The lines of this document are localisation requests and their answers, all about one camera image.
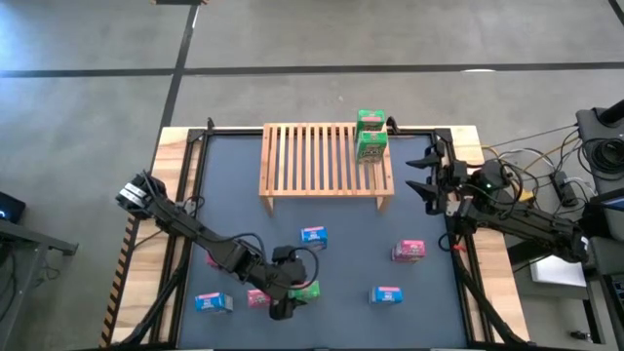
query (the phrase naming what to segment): small box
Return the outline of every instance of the small box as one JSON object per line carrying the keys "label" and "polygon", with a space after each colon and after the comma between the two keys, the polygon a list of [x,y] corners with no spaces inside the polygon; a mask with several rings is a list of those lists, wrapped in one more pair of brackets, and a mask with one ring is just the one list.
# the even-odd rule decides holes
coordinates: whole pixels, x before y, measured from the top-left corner
{"label": "small box", "polygon": [[356,145],[356,161],[358,163],[380,162],[387,145],[388,134],[385,132],[360,132]]}
{"label": "small box", "polygon": [[212,313],[230,313],[234,310],[232,297],[223,292],[195,296],[195,309]]}
{"label": "small box", "polygon": [[425,254],[424,241],[402,240],[392,249],[392,260],[414,263],[423,258]]}
{"label": "small box", "polygon": [[301,301],[309,302],[313,299],[319,298],[321,296],[321,286],[319,285],[319,281],[312,283],[311,286],[302,289],[302,290],[290,290],[289,297],[296,298]]}
{"label": "small box", "polygon": [[328,230],[322,226],[301,229],[301,244],[315,251],[326,249]]}
{"label": "small box", "polygon": [[358,110],[355,136],[359,137],[360,132],[381,132],[384,123],[386,116],[383,110]]}
{"label": "small box", "polygon": [[370,303],[394,304],[403,302],[403,292],[397,287],[374,287],[370,290]]}
{"label": "small box", "polygon": [[268,307],[271,297],[260,290],[247,291],[247,305],[251,308]]}

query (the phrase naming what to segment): table leg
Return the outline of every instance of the table leg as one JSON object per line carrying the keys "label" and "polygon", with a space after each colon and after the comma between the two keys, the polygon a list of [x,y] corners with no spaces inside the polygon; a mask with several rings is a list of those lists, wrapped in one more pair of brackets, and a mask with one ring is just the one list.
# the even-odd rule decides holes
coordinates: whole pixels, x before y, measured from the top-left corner
{"label": "table leg", "polygon": [[377,196],[377,210],[383,213],[384,211],[386,211],[389,202],[389,196]]}
{"label": "table leg", "polygon": [[260,196],[264,209],[269,213],[269,216],[273,216],[273,198],[267,196]]}

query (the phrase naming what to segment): green snack box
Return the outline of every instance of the green snack box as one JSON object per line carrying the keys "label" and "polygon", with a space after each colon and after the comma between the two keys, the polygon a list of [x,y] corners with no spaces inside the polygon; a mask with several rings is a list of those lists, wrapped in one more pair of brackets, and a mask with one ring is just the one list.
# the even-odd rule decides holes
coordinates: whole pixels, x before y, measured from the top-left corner
{"label": "green snack box", "polygon": [[385,132],[361,132],[356,145],[356,161],[358,163],[379,162],[383,151],[388,145],[388,134]]}
{"label": "green snack box", "polygon": [[311,286],[297,291],[289,291],[290,298],[296,298],[301,301],[310,301],[315,298],[318,298],[321,295],[321,288],[319,286],[319,281],[312,283]]}
{"label": "green snack box", "polygon": [[359,137],[360,132],[381,132],[384,123],[386,123],[386,115],[383,110],[359,110],[355,136]]}

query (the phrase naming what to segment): gray floor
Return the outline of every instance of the gray floor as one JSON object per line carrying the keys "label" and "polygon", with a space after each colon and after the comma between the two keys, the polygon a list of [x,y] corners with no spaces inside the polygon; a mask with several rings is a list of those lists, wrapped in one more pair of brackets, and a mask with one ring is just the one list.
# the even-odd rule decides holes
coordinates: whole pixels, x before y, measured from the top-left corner
{"label": "gray floor", "polygon": [[[0,70],[171,68],[187,15],[146,0],[4,1]],[[606,0],[212,0],[186,66],[623,59],[624,27]],[[97,345],[125,220],[113,197],[149,167],[170,83],[0,79],[0,191],[26,201],[29,227],[81,244],[72,259],[51,257],[61,278],[35,290],[12,349]],[[622,97],[622,70],[185,77],[172,124],[350,121],[374,107],[404,125],[474,124],[483,143],[496,143]],[[565,135],[507,146],[548,150]],[[588,178],[573,160],[565,170]],[[540,202],[554,210],[549,191]],[[612,337],[602,347],[566,337],[586,328],[578,301],[523,295],[522,303],[540,344],[615,348]]]}

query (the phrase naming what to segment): wooden board edge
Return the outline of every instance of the wooden board edge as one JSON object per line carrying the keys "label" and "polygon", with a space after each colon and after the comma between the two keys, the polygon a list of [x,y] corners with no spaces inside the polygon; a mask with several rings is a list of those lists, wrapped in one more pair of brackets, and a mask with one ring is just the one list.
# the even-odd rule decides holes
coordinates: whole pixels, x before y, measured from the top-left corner
{"label": "wooden board edge", "polygon": [[132,251],[133,246],[135,245],[135,240],[137,239],[139,223],[140,221],[133,215],[128,217],[124,238],[122,240],[122,248],[119,252],[119,258],[117,259],[117,268],[115,269],[113,276],[112,288],[108,296],[108,303],[106,304],[106,312],[104,313],[101,334],[99,335],[98,344],[100,347],[108,346],[112,341],[115,324],[117,322],[117,315],[119,314],[119,308],[124,294],[126,279],[128,278],[128,272],[130,271]]}

